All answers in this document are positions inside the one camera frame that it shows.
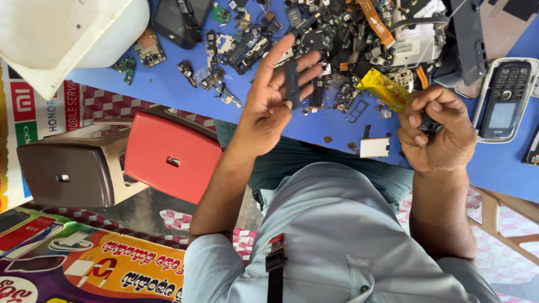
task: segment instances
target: red plastic stool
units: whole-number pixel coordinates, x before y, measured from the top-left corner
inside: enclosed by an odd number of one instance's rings
[[[221,157],[217,134],[156,106],[138,112],[127,142],[125,173],[198,204]]]

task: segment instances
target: brown stain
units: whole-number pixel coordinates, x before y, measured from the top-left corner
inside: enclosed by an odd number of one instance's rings
[[[354,152],[357,148],[357,144],[355,142],[352,142],[350,141],[347,145],[346,145],[348,148],[350,148],[352,150],[352,152]]]

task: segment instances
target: yellow package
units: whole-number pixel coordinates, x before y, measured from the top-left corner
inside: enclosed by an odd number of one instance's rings
[[[404,87],[391,81],[374,68],[371,68],[361,79],[357,88],[367,90],[382,99],[397,114],[406,105],[406,98],[410,94]]]

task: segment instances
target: hand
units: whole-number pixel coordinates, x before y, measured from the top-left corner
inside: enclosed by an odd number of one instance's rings
[[[272,150],[292,117],[292,102],[286,101],[285,74],[282,69],[273,72],[281,56],[295,42],[293,35],[286,35],[269,51],[258,67],[253,85],[247,95],[238,127],[227,149],[235,149],[242,156],[256,157]],[[298,58],[299,86],[304,86],[322,72],[320,65],[309,66],[320,60],[318,52]],[[300,91],[300,100],[313,92],[312,85]]]
[[[432,137],[418,129],[420,112],[425,111],[443,128]],[[466,169],[472,158],[476,134],[466,105],[453,92],[440,85],[429,86],[408,96],[398,114],[401,127],[397,135],[410,165],[418,172]]]

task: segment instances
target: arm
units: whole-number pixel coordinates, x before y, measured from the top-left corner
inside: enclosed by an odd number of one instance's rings
[[[417,127],[420,112],[444,125],[428,138]],[[399,113],[398,135],[414,168],[410,234],[433,259],[473,260],[475,238],[466,218],[466,164],[475,148],[475,129],[466,106],[439,85],[410,94]]]
[[[292,117],[292,103],[285,100],[285,75],[281,70],[274,73],[273,69],[294,41],[293,35],[285,36],[260,63],[238,127],[193,215],[190,243],[197,237],[213,233],[221,233],[232,241],[254,160],[277,145]],[[298,81],[300,86],[305,85],[300,91],[301,99],[313,92],[312,85],[306,84],[322,72],[319,65],[308,68],[318,60],[318,52],[298,59],[298,71],[304,70]]]

